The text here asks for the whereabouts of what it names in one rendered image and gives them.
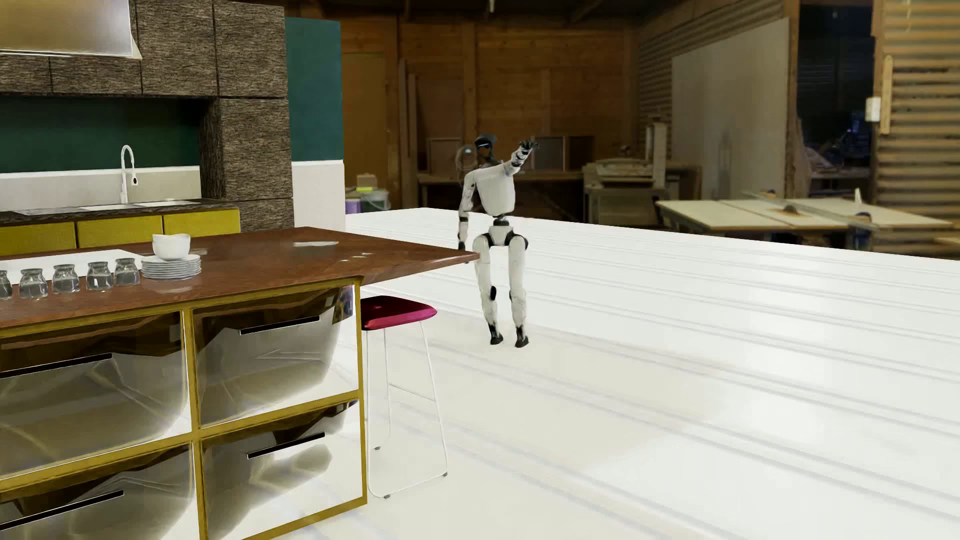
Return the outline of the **white right robot leg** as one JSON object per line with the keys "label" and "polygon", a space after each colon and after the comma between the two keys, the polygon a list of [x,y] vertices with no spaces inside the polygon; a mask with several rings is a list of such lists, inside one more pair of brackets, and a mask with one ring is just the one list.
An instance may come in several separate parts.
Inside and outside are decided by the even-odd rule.
{"label": "white right robot leg", "polygon": [[472,248],[479,256],[474,268],[482,311],[489,332],[489,344],[498,345],[503,341],[503,335],[498,329],[497,288],[493,285],[491,278],[490,251],[493,245],[493,238],[485,232],[474,239]]}

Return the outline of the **white robot leg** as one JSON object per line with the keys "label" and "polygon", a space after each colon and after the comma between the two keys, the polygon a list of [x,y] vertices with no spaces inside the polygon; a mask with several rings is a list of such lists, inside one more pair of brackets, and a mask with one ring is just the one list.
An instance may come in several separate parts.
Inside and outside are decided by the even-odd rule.
{"label": "white robot leg", "polygon": [[510,231],[507,235],[507,247],[509,250],[510,309],[516,329],[514,346],[523,348],[529,344],[529,336],[524,326],[527,313],[524,272],[528,244],[526,238],[522,235]]}
{"label": "white robot leg", "polygon": [[490,251],[493,245],[493,238],[485,232],[474,239],[472,248],[479,256],[474,268],[482,311],[489,332],[489,344],[498,345],[503,341],[503,335],[498,329],[497,288],[493,285],[491,278]]}

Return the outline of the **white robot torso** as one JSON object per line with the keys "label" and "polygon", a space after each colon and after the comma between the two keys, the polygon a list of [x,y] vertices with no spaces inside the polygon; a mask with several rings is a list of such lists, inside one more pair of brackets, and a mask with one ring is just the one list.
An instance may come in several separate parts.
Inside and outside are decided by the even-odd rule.
{"label": "white robot torso", "polygon": [[519,170],[519,166],[504,161],[471,172],[485,214],[510,215],[515,210],[517,193],[514,175]]}

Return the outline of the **long wooden workbench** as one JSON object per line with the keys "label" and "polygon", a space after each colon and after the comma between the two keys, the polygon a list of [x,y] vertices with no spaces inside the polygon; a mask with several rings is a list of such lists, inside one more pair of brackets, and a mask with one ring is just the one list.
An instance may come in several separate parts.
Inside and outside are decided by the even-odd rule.
{"label": "long wooden workbench", "polygon": [[[581,172],[521,171],[514,176],[518,217],[584,223],[584,176]],[[462,186],[455,178],[417,174],[421,207],[455,210]]]}

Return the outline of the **white left robot leg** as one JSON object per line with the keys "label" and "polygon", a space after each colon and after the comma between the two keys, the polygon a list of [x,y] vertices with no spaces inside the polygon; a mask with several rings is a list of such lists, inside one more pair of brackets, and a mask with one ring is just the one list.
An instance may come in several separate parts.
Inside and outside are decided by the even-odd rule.
{"label": "white left robot leg", "polygon": [[529,336],[524,326],[527,313],[524,272],[528,244],[526,238],[522,235],[510,231],[507,235],[507,247],[509,250],[510,309],[516,329],[514,346],[523,348],[529,344]]}

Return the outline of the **red seat bar stool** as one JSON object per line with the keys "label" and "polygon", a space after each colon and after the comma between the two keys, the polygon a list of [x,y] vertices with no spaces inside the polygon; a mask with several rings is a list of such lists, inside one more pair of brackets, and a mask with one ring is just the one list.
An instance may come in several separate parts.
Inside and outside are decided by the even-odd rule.
{"label": "red seat bar stool", "polygon": [[[373,297],[366,297],[360,300],[360,324],[361,331],[364,334],[363,337],[363,367],[364,367],[364,377],[370,374],[370,354],[369,354],[369,345],[370,345],[370,336],[372,333],[380,333],[382,338],[382,348],[383,348],[383,384],[385,386],[384,396],[386,399],[387,405],[387,435],[383,443],[374,445],[372,447],[374,452],[379,452],[385,445],[387,445],[392,438],[393,433],[393,400],[392,392],[393,390],[399,390],[406,394],[412,395],[414,397],[424,399],[430,402],[436,411],[437,421],[438,421],[438,434],[439,442],[442,450],[443,457],[443,466],[440,473],[429,476],[426,479],[414,481],[408,483],[402,487],[392,489],[387,492],[379,493],[372,487],[367,487],[368,493],[382,500],[389,500],[396,494],[402,493],[414,487],[424,485],[428,482],[433,482],[440,478],[447,478],[450,474],[450,452],[447,442],[446,427],[444,421],[444,414],[441,410],[441,403],[439,400],[438,388],[436,377],[434,374],[434,366],[432,357],[430,354],[429,343],[426,335],[426,329],[424,323],[437,315],[437,309],[431,305],[415,300],[404,299],[400,297],[393,297],[387,295],[379,295]],[[398,385],[392,382],[390,376],[390,348],[388,343],[388,331],[391,328],[401,327],[405,325],[415,324],[420,329],[420,335],[423,344],[423,351],[425,355],[427,374],[429,376],[431,394],[426,395],[420,391],[407,388],[403,385]]]}

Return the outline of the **grey workshop machine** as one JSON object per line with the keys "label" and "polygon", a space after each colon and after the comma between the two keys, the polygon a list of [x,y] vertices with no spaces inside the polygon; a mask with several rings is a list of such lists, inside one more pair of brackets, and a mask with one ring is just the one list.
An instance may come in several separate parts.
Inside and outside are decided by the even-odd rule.
{"label": "grey workshop machine", "polygon": [[621,155],[582,166],[583,219],[587,224],[664,229],[662,201],[699,200],[702,167],[668,157],[668,125],[654,117],[645,129],[644,156]]}

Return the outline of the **large white board panel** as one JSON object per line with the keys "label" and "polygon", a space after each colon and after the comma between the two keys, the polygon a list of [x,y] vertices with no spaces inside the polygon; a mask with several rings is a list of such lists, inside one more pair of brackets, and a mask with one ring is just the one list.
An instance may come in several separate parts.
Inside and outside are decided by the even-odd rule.
{"label": "large white board panel", "polygon": [[701,166],[702,199],[784,192],[786,17],[672,58],[671,156]]}

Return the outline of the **wooden top kitchen island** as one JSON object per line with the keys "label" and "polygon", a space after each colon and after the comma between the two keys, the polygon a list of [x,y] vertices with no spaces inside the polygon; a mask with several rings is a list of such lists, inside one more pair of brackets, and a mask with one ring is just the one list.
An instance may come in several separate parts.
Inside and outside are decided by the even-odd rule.
{"label": "wooden top kitchen island", "polygon": [[361,287],[477,254],[313,227],[0,300],[0,540],[276,538],[366,504]]}

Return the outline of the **light wood workbench table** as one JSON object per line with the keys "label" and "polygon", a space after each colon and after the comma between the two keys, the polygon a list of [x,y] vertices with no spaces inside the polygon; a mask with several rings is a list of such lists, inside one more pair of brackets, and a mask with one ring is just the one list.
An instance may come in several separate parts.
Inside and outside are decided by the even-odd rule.
{"label": "light wood workbench table", "polygon": [[946,220],[840,198],[659,201],[675,232],[719,238],[799,243],[919,257],[960,253],[960,226]]}

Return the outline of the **white ceramic bowl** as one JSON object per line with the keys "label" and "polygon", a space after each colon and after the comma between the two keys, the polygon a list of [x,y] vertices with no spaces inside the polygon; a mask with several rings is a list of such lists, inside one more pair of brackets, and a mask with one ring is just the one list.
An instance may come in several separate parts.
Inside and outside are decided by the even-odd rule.
{"label": "white ceramic bowl", "polygon": [[180,261],[190,255],[191,236],[188,233],[154,234],[151,248],[153,254],[165,262]]}

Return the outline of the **stack of white plates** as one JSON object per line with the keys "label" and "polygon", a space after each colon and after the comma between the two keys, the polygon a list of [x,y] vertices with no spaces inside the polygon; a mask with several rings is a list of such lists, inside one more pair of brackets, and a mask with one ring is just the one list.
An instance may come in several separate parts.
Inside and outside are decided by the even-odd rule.
{"label": "stack of white plates", "polygon": [[140,265],[144,278],[159,281],[187,280],[202,271],[201,256],[197,253],[189,253],[178,260],[164,260],[156,255],[144,256]]}

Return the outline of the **built-in kitchen sink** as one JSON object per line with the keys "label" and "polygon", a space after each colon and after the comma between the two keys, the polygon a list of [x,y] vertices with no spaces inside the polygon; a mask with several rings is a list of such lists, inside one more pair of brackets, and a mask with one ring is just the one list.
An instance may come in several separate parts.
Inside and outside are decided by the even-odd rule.
{"label": "built-in kitchen sink", "polygon": [[168,208],[198,205],[199,202],[187,200],[167,200],[153,202],[127,202],[78,206],[83,212],[126,211],[134,209]]}

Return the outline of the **white curved faucet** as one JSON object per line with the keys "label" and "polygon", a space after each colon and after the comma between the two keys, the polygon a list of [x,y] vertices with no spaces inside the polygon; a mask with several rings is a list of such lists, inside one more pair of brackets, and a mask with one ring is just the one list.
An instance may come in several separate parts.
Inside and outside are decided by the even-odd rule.
{"label": "white curved faucet", "polygon": [[130,189],[139,186],[136,156],[131,145],[126,144],[122,147],[120,161],[121,187],[119,192],[119,202],[121,205],[127,205],[130,202]]}

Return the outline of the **yellow front kitchen counter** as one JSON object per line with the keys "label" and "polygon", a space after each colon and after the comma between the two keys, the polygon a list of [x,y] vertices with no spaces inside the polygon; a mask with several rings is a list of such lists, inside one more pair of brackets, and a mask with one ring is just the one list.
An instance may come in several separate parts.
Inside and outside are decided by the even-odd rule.
{"label": "yellow front kitchen counter", "polygon": [[78,206],[0,210],[0,258],[151,242],[153,235],[200,238],[241,231],[235,203],[187,201],[199,203],[107,211]]}

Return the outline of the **steel range hood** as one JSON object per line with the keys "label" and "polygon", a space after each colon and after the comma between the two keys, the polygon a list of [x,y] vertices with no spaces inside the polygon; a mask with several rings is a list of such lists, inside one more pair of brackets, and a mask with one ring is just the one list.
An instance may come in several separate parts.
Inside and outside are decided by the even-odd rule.
{"label": "steel range hood", "polygon": [[0,0],[0,55],[141,60],[129,0]]}

